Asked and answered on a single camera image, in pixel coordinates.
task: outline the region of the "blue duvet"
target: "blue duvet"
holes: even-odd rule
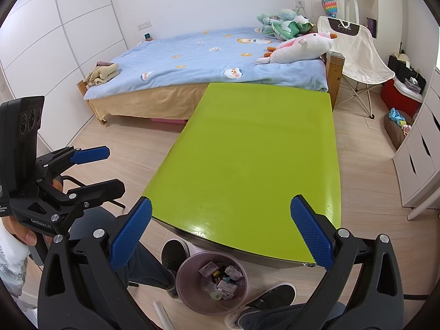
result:
[[[84,99],[178,84],[251,82],[327,91],[321,60],[257,65],[279,41],[250,27],[206,31],[144,42],[113,59],[120,75],[91,87]]]

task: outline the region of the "blue gripper pad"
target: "blue gripper pad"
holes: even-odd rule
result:
[[[93,161],[105,160],[110,156],[110,150],[107,146],[100,146],[98,148],[88,148],[86,150],[79,150],[70,157],[70,162],[81,165]]]
[[[299,196],[290,203],[290,215],[315,262],[327,271],[333,265],[333,246],[326,234]]]
[[[153,213],[151,201],[143,197],[143,200],[137,205],[138,207],[131,214],[111,244],[109,263],[114,271],[127,265],[138,241],[151,220],[151,214]]]

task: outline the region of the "jeans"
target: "jeans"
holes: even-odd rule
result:
[[[106,228],[115,218],[113,214],[103,207],[94,207],[84,210],[84,216],[76,219],[72,224],[70,239],[74,240],[89,237],[93,235],[94,230]],[[89,266],[87,264],[81,264],[80,270],[96,312],[105,318],[114,320],[99,292],[98,285],[95,282]],[[172,289],[175,286],[175,277],[165,270],[155,256],[139,242],[128,264],[118,269],[116,274],[126,287],[129,281],[166,290]]]
[[[239,317],[238,324],[244,330],[286,330],[304,305],[296,304],[265,311],[247,309]],[[345,305],[337,302],[327,320],[342,315],[344,309]]]

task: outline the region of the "light switch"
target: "light switch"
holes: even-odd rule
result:
[[[139,24],[138,25],[138,30],[143,30],[144,28],[148,28],[148,27],[151,27],[151,26],[152,26],[151,21],[148,20],[148,21],[144,22],[143,24]]]

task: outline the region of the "drawer handle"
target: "drawer handle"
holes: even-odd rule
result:
[[[414,174],[417,175],[417,174],[415,173],[415,168],[414,168],[414,164],[413,164],[413,162],[412,162],[412,157],[411,157],[411,155],[410,155],[410,162],[411,162],[411,166],[412,166],[412,168],[413,168]]]
[[[426,146],[425,139],[423,139],[423,136],[422,136],[422,143],[423,146],[425,147],[426,153],[428,154],[429,157],[431,157],[430,151],[428,150],[428,146]]]
[[[436,126],[437,126],[437,129],[440,131],[440,124],[439,124],[439,122],[438,122],[438,120],[437,120],[437,118],[436,118],[436,116],[431,112],[431,114],[433,115],[433,118],[434,118],[434,123],[436,124]]]

